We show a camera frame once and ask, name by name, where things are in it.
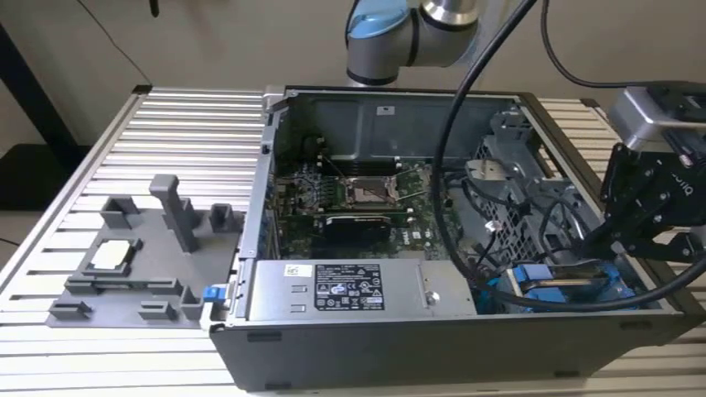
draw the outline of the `circuit board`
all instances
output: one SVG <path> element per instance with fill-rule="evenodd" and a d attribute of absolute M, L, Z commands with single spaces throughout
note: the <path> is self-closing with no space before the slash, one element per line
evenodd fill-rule
<path fill-rule="evenodd" d="M 392 176 L 326 176 L 304 165 L 276 179 L 276 215 L 283 259 L 448 259 L 438 236 L 430 202 L 430 165 L 399 161 Z M 460 223 L 451 210 L 444 218 L 452 230 Z M 367 220 L 388 228 L 388 234 L 359 242 L 352 235 L 332 241 L 332 221 Z"/>

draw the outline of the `slotted aluminum surface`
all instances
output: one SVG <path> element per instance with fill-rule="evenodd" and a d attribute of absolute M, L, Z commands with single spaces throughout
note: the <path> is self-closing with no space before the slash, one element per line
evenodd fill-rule
<path fill-rule="evenodd" d="M 96 211 L 109 194 L 131 194 L 139 207 L 156 207 L 147 192 L 151 175 L 171 173 L 179 175 L 180 193 L 198 208 L 227 202 L 244 210 L 260 99 L 260 93 L 164 88 L 131 98 L 89 155 L 93 162 L 77 171 L 0 273 L 0 280 L 9 280 L 0 294 L 0 391 L 92 397 L 244 395 L 200 330 L 52 329 L 43 322 L 103 225 Z M 578 100 L 542 103 L 602 176 L 617 137 L 601 110 Z M 706 278 L 691 290 L 706 303 Z M 531 365 L 531 357 L 518 359 Z M 667 346 L 629 352 L 589 380 L 323 390 L 320 395 L 685 397 L 706 394 L 703 374 L 701 327 Z"/>

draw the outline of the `blue connector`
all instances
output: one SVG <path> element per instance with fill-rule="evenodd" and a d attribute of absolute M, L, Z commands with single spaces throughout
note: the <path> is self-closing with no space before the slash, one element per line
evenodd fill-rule
<path fill-rule="evenodd" d="M 226 287 L 206 287 L 203 289 L 203 301 L 223 304 L 226 302 Z"/>

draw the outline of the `warning label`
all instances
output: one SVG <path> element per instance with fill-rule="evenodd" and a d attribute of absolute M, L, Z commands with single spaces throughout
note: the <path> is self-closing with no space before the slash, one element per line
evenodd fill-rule
<path fill-rule="evenodd" d="M 384 310 L 379 265 L 316 265 L 319 310 Z"/>

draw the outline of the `black cable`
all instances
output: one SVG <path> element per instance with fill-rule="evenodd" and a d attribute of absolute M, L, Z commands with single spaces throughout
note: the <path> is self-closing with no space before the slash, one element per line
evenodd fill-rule
<path fill-rule="evenodd" d="M 542 223 L 539 223 L 539 246 L 542 246 L 543 252 L 547 254 L 547 257 L 551 259 L 551 261 L 558 264 L 559 260 L 557 259 L 557 255 L 554 255 L 554 251 L 551 250 L 544 238 L 547 234 L 547 225 L 550 224 L 551 211 L 557 205 L 559 205 L 558 199 L 550 204 L 550 207 L 547 208 L 547 211 L 542 217 Z"/>
<path fill-rule="evenodd" d="M 539 252 L 532 258 L 531 258 L 531 261 L 534 263 L 538 263 L 539 261 L 543 261 L 547 256 L 551 254 L 557 254 L 558 252 L 562 252 L 562 251 L 571 251 L 571 248 L 566 247 L 566 246 L 561 246 L 558 248 L 554 248 L 553 250 L 549 250 L 549 251 L 544 251 L 544 252 Z"/>
<path fill-rule="evenodd" d="M 550 42 L 550 29 L 547 27 L 547 15 L 550 11 L 550 0 L 543 0 L 542 3 L 542 16 L 539 17 L 539 30 L 542 32 L 542 43 L 543 48 L 547 52 L 547 56 L 550 57 L 550 61 L 554 64 L 554 67 L 562 74 L 562 76 L 574 84 L 581 85 L 583 87 L 589 88 L 625 88 L 627 86 L 635 86 L 635 85 L 649 85 L 649 84 L 663 84 L 665 81 L 615 81 L 615 82 L 595 82 L 595 81 L 587 81 L 585 79 L 579 79 L 575 77 L 571 72 L 563 67 L 562 61 L 557 57 L 557 53 L 554 52 L 554 48 L 551 47 Z"/>
<path fill-rule="evenodd" d="M 472 181 L 474 178 L 466 178 L 463 182 L 467 182 L 467 186 L 471 188 L 475 194 L 479 195 L 482 199 L 486 199 L 491 203 L 496 203 L 502 205 L 503 207 L 508 207 L 516 210 L 522 210 L 523 206 L 520 204 L 512 203 L 507 200 L 503 200 L 502 198 L 496 198 L 492 196 L 488 192 L 486 192 L 478 184 Z"/>
<path fill-rule="evenodd" d="M 19 243 L 19 242 L 13 242 L 12 240 L 8 240 L 7 238 L 1 238 L 1 237 L 0 237 L 0 242 L 7 242 L 7 243 L 11 244 L 12 246 L 20 246 L 20 243 Z"/>
<path fill-rule="evenodd" d="M 486 249 L 480 253 L 480 257 L 478 258 L 478 261 L 475 262 L 476 265 L 480 265 L 480 263 L 486 259 L 487 253 L 490 252 L 490 249 L 492 248 L 492 244 L 495 244 L 495 240 L 498 240 L 498 232 L 492 232 L 490 235 L 490 242 L 487 242 Z"/>
<path fill-rule="evenodd" d="M 451 134 L 451 127 L 454 126 L 455 116 L 458 115 L 459 110 L 462 109 L 463 99 L 466 98 L 467 92 L 471 89 L 471 86 L 475 83 L 475 80 L 480 76 L 480 72 L 486 68 L 487 62 L 492 58 L 492 55 L 498 51 L 498 48 L 502 46 L 506 41 L 510 33 L 518 27 L 522 18 L 531 9 L 531 6 L 536 0 L 523 0 L 519 6 L 515 8 L 515 11 L 507 18 L 506 23 L 498 30 L 495 37 L 490 40 L 486 48 L 480 52 L 478 60 L 474 62 L 468 68 L 466 77 L 463 78 L 462 85 L 455 92 L 454 99 L 448 108 L 448 114 L 446 120 L 442 124 L 442 133 L 439 136 L 439 143 L 436 145 L 434 160 L 431 162 L 431 208 L 434 213 L 434 219 L 439 229 L 439 237 L 442 238 L 443 245 L 448 252 L 448 259 L 454 263 L 456 270 L 462 275 L 468 279 L 470 284 L 474 281 L 474 272 L 466 266 L 463 259 L 459 257 L 458 250 L 454 246 L 454 240 L 448 234 L 448 229 L 446 221 L 443 219 L 443 209 L 442 209 L 442 167 L 443 167 L 443 155 L 446 152 L 446 145 L 448 143 L 448 136 Z"/>
<path fill-rule="evenodd" d="M 111 41 L 111 44 L 112 46 L 115 47 L 115 49 L 117 51 L 120 51 L 120 54 L 123 54 L 124 58 L 128 60 L 128 62 L 131 62 L 132 66 L 135 66 L 135 69 L 136 71 L 143 75 L 143 78 L 144 80 L 147 81 L 147 83 L 149 85 L 153 85 L 152 84 L 152 80 L 149 80 L 149 77 L 147 77 L 147 74 L 143 72 L 143 70 L 140 69 L 140 67 L 136 65 L 135 61 L 132 60 L 132 58 L 124 53 L 123 49 L 120 48 L 120 46 L 117 45 L 117 43 L 115 42 L 115 40 L 112 39 L 112 36 L 111 36 L 111 33 L 108 33 L 108 30 L 105 30 L 105 27 L 103 26 L 103 23 L 100 23 L 99 19 L 96 18 L 96 16 L 93 15 L 93 13 L 91 12 L 91 9 L 88 9 L 88 7 L 85 6 L 84 2 L 81 0 L 76 0 L 76 2 L 80 4 L 80 6 L 84 8 L 85 12 L 88 13 L 88 15 L 91 16 L 91 18 L 93 19 L 93 21 L 96 22 L 96 24 L 99 25 L 100 27 L 100 30 L 105 33 L 105 36 L 108 37 L 108 40 Z"/>
<path fill-rule="evenodd" d="M 549 302 L 536 299 L 527 299 L 519 297 L 515 294 L 508 294 L 496 290 L 492 286 L 478 283 L 474 279 L 474 271 L 466 266 L 459 253 L 455 249 L 454 239 L 448 234 L 447 224 L 443 219 L 442 211 L 442 166 L 443 166 L 443 154 L 446 151 L 446 145 L 448 143 L 448 136 L 451 134 L 451 128 L 454 127 L 455 117 L 462 108 L 463 99 L 467 96 L 467 92 L 478 79 L 480 72 L 486 68 L 487 62 L 492 58 L 492 54 L 498 51 L 499 46 L 504 42 L 507 36 L 518 26 L 519 21 L 531 9 L 531 6 L 536 0 L 524 0 L 515 11 L 510 15 L 506 23 L 500 27 L 495 37 L 487 44 L 486 49 L 480 52 L 480 56 L 475 63 L 468 68 L 468 72 L 459 86 L 454 100 L 448 107 L 448 114 L 442 124 L 442 132 L 439 136 L 439 143 L 435 149 L 434 161 L 431 163 L 431 208 L 434 211 L 434 219 L 439 229 L 439 236 L 442 238 L 443 246 L 448 252 L 448 258 L 454 263 L 456 270 L 466 277 L 471 288 L 480 291 L 486 291 L 491 294 L 495 299 L 499 299 L 508 304 L 516 304 L 527 308 L 535 308 L 542 310 L 553 311 L 573 311 L 573 312 L 598 312 L 605 310 L 627 309 L 642 304 L 654 302 L 662 299 L 665 296 L 673 294 L 683 287 L 686 287 L 702 274 L 706 272 L 706 256 L 701 256 L 694 264 L 671 279 L 670 282 L 661 285 L 658 288 L 646 291 L 642 294 L 637 294 L 630 298 L 614 299 L 605 302 L 597 302 L 591 304 L 562 304 L 558 302 Z"/>
<path fill-rule="evenodd" d="M 471 191 L 468 190 L 468 187 L 467 187 L 467 179 L 462 181 L 462 192 L 463 192 L 463 197 L 466 197 L 466 201 L 468 205 L 475 210 L 475 212 L 480 215 L 480 217 L 487 221 L 492 220 L 490 214 L 487 214 L 486 211 L 483 211 L 483 208 L 480 208 L 480 206 L 474 200 L 474 196 L 471 196 Z"/>
<path fill-rule="evenodd" d="M 351 11 L 348 11 L 348 16 L 346 18 L 346 27 L 344 27 L 344 31 L 343 31 L 343 36 L 346 38 L 346 48 L 348 48 L 348 25 L 351 24 L 351 19 L 354 18 L 355 8 L 358 8 L 358 3 L 359 2 L 360 2 L 360 0 L 354 0 L 352 1 Z"/>

